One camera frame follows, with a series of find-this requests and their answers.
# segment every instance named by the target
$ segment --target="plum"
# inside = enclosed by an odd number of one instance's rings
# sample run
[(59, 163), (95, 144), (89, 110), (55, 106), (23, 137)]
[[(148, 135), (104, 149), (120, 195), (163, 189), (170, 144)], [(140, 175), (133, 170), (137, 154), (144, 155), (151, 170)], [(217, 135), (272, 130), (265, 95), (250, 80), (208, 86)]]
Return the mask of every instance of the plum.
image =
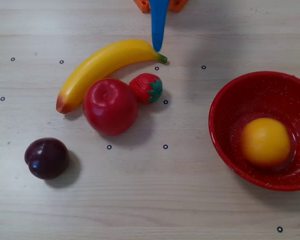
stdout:
[(46, 137), (35, 140), (24, 153), (30, 172), (39, 179), (54, 179), (69, 165), (67, 147), (58, 139)]

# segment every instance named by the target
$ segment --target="yellow orange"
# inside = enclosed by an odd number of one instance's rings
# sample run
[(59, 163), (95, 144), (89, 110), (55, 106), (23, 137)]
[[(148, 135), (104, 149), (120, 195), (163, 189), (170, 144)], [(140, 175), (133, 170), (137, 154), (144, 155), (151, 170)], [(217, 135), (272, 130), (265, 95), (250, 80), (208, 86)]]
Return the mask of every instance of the yellow orange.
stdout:
[(285, 126), (272, 118), (258, 118), (243, 129), (242, 152), (253, 165), (271, 168), (282, 164), (290, 152), (290, 138)]

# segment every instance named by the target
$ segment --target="orange object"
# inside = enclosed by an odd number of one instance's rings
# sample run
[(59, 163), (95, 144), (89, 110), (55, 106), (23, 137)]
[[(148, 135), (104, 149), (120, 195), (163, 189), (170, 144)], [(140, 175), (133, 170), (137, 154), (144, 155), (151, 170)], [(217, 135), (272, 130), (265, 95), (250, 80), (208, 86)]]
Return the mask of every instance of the orange object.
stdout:
[(287, 159), (291, 143), (286, 127), (281, 122), (264, 117), (244, 127), (241, 147), (250, 163), (261, 168), (272, 168)]
[[(148, 13), (150, 10), (149, 0), (134, 0), (137, 6), (143, 13)], [(180, 13), (184, 8), (188, 0), (170, 0), (168, 9), (174, 11), (175, 13)]]

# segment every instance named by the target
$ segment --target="red bowl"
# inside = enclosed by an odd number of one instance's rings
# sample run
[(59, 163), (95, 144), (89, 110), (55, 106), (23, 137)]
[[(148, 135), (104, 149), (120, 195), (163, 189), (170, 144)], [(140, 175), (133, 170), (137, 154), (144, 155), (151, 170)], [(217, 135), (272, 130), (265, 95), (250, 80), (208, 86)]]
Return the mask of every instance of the red bowl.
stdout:
[[(257, 168), (241, 152), (242, 130), (247, 123), (258, 118), (276, 119), (289, 132), (290, 155), (277, 168)], [(270, 190), (300, 190), (299, 78), (280, 72), (259, 71), (232, 80), (212, 102), (209, 131), (219, 156), (240, 177)]]

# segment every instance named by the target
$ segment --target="yellow banana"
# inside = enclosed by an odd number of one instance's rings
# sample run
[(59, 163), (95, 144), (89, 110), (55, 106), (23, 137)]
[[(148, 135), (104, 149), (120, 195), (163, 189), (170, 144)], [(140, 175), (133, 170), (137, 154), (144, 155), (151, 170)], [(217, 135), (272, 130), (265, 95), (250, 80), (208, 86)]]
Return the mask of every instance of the yellow banana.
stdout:
[(149, 60), (165, 64), (168, 59), (139, 39), (118, 41), (100, 49), (81, 63), (65, 81), (56, 100), (56, 110), (62, 114), (71, 112), (96, 81), (126, 65)]

